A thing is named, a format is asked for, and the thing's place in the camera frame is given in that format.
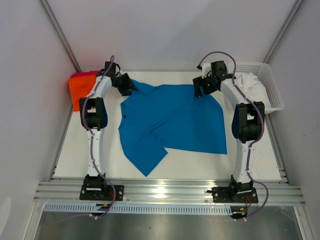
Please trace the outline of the blue t shirt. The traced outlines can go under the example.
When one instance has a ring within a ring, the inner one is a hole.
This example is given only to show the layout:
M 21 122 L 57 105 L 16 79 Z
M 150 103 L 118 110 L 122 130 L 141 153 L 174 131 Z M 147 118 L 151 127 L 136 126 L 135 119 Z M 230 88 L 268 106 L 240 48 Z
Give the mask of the blue t shirt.
M 120 104 L 118 130 L 124 155 L 144 176 L 165 158 L 167 148 L 227 154 L 223 109 L 212 95 L 196 97 L 192 84 L 133 83 Z

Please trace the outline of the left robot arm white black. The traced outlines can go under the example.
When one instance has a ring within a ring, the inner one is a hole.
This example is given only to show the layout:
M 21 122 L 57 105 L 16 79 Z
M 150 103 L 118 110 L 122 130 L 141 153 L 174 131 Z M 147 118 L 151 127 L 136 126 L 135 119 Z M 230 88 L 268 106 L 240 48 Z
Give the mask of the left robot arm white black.
M 108 114 L 104 97 L 110 88 L 116 88 L 123 97 L 132 94 L 137 87 L 127 73 L 122 73 L 120 65 L 114 62 L 114 56 L 104 63 L 95 77 L 90 92 L 79 99 L 80 120 L 88 139 L 88 169 L 83 181 L 83 192 L 90 191 L 97 200 L 108 196 L 103 160 L 103 136 L 108 125 Z

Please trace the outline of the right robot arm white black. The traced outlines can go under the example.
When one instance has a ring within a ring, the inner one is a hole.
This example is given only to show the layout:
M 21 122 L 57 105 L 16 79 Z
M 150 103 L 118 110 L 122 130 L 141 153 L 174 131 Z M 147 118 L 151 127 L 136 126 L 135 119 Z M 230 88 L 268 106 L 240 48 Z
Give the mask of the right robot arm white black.
M 265 105 L 251 100 L 244 90 L 236 84 L 235 73 L 228 73 L 224 61 L 199 63 L 197 69 L 201 76 L 193 79 L 194 95 L 210 95 L 220 91 L 231 102 L 234 109 L 231 131 L 236 139 L 236 162 L 228 187 L 213 188 L 217 197 L 227 195 L 239 202 L 254 191 L 251 168 L 253 151 L 262 138 L 265 128 Z

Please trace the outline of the folded orange t shirt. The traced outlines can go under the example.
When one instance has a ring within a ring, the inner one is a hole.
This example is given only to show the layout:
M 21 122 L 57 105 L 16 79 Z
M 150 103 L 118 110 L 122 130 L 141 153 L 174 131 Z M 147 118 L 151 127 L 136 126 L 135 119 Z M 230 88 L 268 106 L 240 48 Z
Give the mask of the folded orange t shirt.
M 72 108 L 74 112 L 80 110 L 79 100 L 85 98 L 96 84 L 96 76 L 87 75 L 68 79 L 68 87 L 72 100 Z

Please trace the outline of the folded pink t shirt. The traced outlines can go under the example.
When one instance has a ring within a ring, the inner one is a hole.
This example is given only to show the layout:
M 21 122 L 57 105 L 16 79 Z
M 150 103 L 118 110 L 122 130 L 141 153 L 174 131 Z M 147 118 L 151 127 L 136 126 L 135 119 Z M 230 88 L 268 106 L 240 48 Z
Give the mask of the folded pink t shirt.
M 91 75 L 96 76 L 98 72 L 99 72 L 98 70 L 76 72 L 76 73 L 72 74 L 70 78 L 84 77 L 84 76 L 91 76 Z

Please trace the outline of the white t shirt in basket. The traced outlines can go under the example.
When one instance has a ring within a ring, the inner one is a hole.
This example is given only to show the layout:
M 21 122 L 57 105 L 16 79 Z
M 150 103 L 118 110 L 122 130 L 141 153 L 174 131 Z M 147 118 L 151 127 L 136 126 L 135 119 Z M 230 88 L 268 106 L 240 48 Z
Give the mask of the white t shirt in basket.
M 238 72 L 235 74 L 235 83 L 244 94 L 255 102 L 263 102 L 266 109 L 271 108 L 271 103 L 264 85 L 252 72 Z

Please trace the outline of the white plastic basket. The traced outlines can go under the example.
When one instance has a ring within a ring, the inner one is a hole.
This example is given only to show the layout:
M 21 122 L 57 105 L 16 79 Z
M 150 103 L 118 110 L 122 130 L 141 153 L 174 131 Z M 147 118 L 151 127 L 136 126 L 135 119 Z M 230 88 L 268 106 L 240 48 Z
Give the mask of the white plastic basket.
M 285 108 L 285 103 L 282 98 L 278 83 L 272 68 L 267 63 L 262 62 L 229 62 L 227 64 L 229 73 L 253 73 L 258 77 L 258 80 L 264 85 L 271 108 L 265 108 L 265 113 L 270 114 L 275 111 L 281 111 Z

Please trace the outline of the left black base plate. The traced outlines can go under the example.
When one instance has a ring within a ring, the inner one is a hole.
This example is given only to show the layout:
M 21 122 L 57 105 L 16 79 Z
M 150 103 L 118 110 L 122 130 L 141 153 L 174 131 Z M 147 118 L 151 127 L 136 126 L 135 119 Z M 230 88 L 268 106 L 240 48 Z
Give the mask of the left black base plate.
M 124 196 L 124 185 L 114 185 L 115 194 L 111 185 L 106 185 L 103 189 L 81 187 L 79 199 L 82 201 L 122 201 Z

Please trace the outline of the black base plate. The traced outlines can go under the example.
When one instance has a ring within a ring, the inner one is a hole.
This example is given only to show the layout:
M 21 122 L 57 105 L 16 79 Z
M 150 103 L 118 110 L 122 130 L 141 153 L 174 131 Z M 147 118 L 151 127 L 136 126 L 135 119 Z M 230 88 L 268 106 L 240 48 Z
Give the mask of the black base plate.
M 103 189 L 81 187 L 79 199 L 82 201 L 122 201 L 124 196 L 124 185 L 114 185 L 115 194 L 111 185 L 106 185 Z
M 255 188 L 252 191 L 244 193 L 236 193 L 230 187 L 216 186 L 207 190 L 206 193 L 211 194 L 214 203 L 258 203 L 258 194 Z

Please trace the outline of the left aluminium corner post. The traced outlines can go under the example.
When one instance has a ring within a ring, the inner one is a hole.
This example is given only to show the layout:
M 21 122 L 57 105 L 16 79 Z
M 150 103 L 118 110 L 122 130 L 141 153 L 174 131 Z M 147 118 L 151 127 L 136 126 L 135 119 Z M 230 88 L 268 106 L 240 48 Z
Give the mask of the left aluminium corner post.
M 44 15 L 46 16 L 48 22 L 50 23 L 53 32 L 57 36 L 63 50 L 65 51 L 70 63 L 72 64 L 73 68 L 77 73 L 81 72 L 82 69 L 73 53 L 73 50 L 63 32 L 63 29 L 61 28 L 59 21 L 49 3 L 48 0 L 38 0 L 38 3 L 40 7 L 42 8 L 42 11 Z

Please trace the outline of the aluminium corner post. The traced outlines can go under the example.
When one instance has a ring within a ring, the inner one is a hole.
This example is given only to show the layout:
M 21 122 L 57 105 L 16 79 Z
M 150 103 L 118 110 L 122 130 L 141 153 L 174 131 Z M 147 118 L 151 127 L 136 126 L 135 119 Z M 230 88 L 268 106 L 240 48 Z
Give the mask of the aluminium corner post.
M 38 3 L 40 7 L 42 8 L 42 11 L 44 15 L 46 16 L 48 22 L 50 23 L 53 32 L 57 36 L 63 50 L 65 51 L 70 63 L 72 64 L 73 68 L 77 73 L 81 72 L 82 69 L 73 53 L 73 50 L 63 32 L 63 29 L 61 28 L 59 21 L 49 3 L 48 0 L 38 0 Z
M 275 39 L 267 51 L 263 63 L 269 64 L 271 62 L 306 2 L 306 0 L 296 0 L 294 2 L 293 7 L 289 11 L 288 16 L 281 25 Z

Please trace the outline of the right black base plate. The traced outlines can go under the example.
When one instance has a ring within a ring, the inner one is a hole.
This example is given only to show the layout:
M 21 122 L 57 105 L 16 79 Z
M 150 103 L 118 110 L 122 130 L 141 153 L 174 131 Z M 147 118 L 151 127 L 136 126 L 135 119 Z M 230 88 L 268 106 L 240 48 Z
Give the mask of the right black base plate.
M 216 186 L 207 190 L 206 193 L 211 194 L 214 203 L 258 203 L 258 194 L 255 188 L 252 191 L 244 193 L 236 193 L 230 187 Z

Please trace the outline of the right aluminium corner post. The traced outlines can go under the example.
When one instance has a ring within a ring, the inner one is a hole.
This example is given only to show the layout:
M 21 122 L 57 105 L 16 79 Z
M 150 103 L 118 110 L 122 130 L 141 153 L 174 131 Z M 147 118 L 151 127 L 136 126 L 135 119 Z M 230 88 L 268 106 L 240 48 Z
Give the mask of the right aluminium corner post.
M 293 7 L 289 11 L 288 16 L 281 25 L 275 39 L 267 51 L 263 63 L 269 64 L 271 62 L 306 2 L 306 0 L 296 0 L 294 2 Z

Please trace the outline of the aluminium mounting rail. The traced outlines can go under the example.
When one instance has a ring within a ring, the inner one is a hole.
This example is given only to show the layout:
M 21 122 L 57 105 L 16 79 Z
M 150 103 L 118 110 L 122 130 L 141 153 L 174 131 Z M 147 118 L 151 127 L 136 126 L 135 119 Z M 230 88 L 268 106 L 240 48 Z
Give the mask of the aluminium mounting rail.
M 227 181 L 172 179 L 112 179 L 114 185 L 124 186 L 124 202 L 130 204 L 204 205 L 212 203 L 207 191 L 212 187 L 226 187 Z M 78 202 L 83 181 L 80 178 L 61 178 L 38 184 L 33 200 Z M 305 206 L 299 186 L 266 182 L 267 190 L 256 184 L 259 204 L 268 197 L 268 206 Z

